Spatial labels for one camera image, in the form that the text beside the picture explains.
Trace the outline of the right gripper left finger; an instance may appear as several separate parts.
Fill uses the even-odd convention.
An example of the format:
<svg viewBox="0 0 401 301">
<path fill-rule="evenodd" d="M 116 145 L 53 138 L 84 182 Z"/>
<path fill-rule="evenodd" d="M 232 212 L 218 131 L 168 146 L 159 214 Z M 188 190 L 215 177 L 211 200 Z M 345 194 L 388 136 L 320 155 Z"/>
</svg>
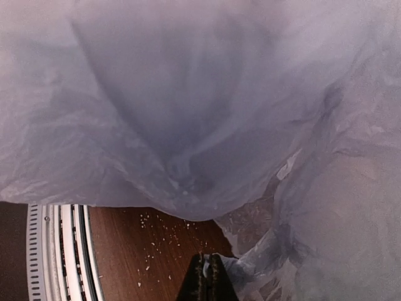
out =
<svg viewBox="0 0 401 301">
<path fill-rule="evenodd" d="M 207 300 L 207 279 L 203 272 L 204 262 L 202 253 L 195 254 L 191 258 L 176 301 Z"/>
</svg>

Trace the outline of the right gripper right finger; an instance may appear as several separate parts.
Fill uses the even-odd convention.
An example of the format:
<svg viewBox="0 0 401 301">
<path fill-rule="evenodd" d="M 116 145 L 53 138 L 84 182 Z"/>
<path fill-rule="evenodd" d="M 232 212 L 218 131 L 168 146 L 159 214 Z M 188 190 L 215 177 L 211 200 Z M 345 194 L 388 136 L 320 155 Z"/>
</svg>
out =
<svg viewBox="0 0 401 301">
<path fill-rule="evenodd" d="M 206 300 L 238 301 L 232 283 L 218 254 L 212 254 L 206 267 Z"/>
</svg>

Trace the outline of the translucent blue plastic trash bag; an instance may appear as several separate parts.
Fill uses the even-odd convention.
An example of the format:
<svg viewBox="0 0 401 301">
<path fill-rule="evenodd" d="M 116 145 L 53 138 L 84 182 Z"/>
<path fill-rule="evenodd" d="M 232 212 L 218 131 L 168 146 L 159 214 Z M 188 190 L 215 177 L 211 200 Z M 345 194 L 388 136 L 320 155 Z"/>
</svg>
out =
<svg viewBox="0 0 401 301">
<path fill-rule="evenodd" d="M 1 200 L 223 217 L 245 295 L 400 299 L 399 1 L 2 1 Z"/>
</svg>

